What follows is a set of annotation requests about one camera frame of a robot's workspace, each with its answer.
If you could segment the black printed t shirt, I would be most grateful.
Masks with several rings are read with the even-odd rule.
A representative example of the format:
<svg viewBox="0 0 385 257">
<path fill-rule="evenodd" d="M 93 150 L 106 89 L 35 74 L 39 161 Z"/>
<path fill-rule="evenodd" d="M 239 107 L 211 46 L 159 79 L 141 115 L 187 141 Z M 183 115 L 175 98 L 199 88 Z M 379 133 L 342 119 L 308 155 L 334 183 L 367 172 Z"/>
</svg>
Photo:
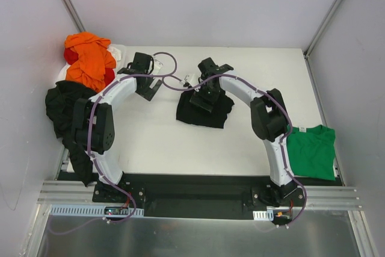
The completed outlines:
<svg viewBox="0 0 385 257">
<path fill-rule="evenodd" d="M 190 102 L 193 91 L 185 91 L 180 95 L 176 110 L 176 120 L 197 126 L 223 129 L 228 114 L 232 111 L 234 101 L 221 90 L 212 112 L 208 112 Z"/>
</svg>

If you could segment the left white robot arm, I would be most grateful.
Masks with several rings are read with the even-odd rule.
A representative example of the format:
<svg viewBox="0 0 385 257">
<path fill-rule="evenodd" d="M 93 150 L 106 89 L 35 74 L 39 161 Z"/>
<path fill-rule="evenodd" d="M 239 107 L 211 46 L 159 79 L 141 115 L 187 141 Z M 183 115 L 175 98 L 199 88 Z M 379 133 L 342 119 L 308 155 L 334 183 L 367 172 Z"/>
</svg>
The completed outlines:
<svg viewBox="0 0 385 257">
<path fill-rule="evenodd" d="M 90 157 L 99 180 L 109 185 L 106 195 L 114 202 L 121 202 L 128 193 L 127 187 L 120 183 L 123 171 L 115 140 L 114 113 L 135 93 L 151 101 L 162 84 L 157 78 L 161 69 L 162 64 L 156 64 L 153 55 L 137 52 L 133 62 L 121 68 L 101 92 L 75 102 L 72 136 Z"/>
</svg>

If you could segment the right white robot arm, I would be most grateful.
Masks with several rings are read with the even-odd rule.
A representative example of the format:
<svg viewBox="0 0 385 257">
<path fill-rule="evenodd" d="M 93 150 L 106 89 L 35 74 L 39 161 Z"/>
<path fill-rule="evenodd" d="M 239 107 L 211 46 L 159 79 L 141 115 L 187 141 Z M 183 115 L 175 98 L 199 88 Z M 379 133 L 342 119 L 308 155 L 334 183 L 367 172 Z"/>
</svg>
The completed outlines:
<svg viewBox="0 0 385 257">
<path fill-rule="evenodd" d="M 292 199 L 286 185 L 292 182 L 293 172 L 286 148 L 290 121 L 281 92 L 276 88 L 263 91 L 241 78 L 232 66 L 217 66 L 211 58 L 201 61 L 198 68 L 200 76 L 188 74 L 183 80 L 185 87 L 193 88 L 190 103 L 213 114 L 220 97 L 229 92 L 249 107 L 252 130 L 263 141 L 270 179 L 277 186 L 270 198 L 278 206 L 285 205 Z"/>
</svg>

